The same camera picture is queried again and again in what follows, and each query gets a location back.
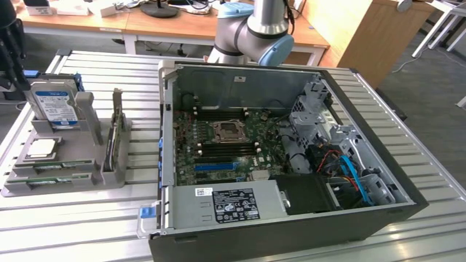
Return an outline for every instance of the blue pcie slot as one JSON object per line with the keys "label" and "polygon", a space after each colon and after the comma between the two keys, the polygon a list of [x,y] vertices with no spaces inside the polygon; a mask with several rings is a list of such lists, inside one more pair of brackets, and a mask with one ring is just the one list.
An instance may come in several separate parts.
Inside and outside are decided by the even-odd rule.
{"label": "blue pcie slot", "polygon": [[217,170],[231,170],[235,171],[239,163],[223,163],[223,164],[207,164],[207,165],[196,165],[195,171],[217,171]]}

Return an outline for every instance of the wooden cabinet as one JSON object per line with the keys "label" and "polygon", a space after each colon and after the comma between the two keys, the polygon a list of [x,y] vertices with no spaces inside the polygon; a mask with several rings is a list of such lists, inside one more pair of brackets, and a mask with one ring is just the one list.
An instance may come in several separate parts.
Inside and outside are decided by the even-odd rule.
{"label": "wooden cabinet", "polygon": [[330,43],[319,66],[354,68],[374,88],[391,70],[434,8],[396,0],[307,0],[303,16]]}

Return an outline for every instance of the open computer tower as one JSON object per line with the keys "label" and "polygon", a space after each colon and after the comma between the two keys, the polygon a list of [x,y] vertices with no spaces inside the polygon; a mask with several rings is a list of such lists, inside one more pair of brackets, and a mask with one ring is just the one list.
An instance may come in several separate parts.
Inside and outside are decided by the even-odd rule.
{"label": "open computer tower", "polygon": [[359,241],[427,206],[326,70],[161,61],[159,85],[155,261]]}

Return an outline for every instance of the motherboard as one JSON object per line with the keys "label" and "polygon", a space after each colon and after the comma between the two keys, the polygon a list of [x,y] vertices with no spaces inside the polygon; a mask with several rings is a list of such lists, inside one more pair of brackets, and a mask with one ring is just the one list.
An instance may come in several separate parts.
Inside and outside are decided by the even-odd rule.
{"label": "motherboard", "polygon": [[177,186],[267,180],[285,174],[279,117],[265,109],[177,111]]}

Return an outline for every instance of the blue cable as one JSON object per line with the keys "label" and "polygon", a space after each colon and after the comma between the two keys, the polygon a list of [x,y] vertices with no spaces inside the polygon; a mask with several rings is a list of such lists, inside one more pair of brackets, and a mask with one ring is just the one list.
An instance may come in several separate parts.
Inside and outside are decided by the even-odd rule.
{"label": "blue cable", "polygon": [[346,163],[348,169],[350,169],[350,172],[352,174],[352,177],[355,178],[355,183],[359,187],[359,191],[360,191],[360,194],[363,195],[363,200],[371,205],[374,206],[374,203],[371,202],[371,200],[368,199],[368,196],[367,196],[367,193],[364,191],[364,188],[363,188],[363,185],[359,181],[359,177],[358,177],[358,172],[355,170],[355,167],[352,166],[352,163],[351,163],[351,160],[347,156],[340,156],[340,159],[343,160],[343,162]]}

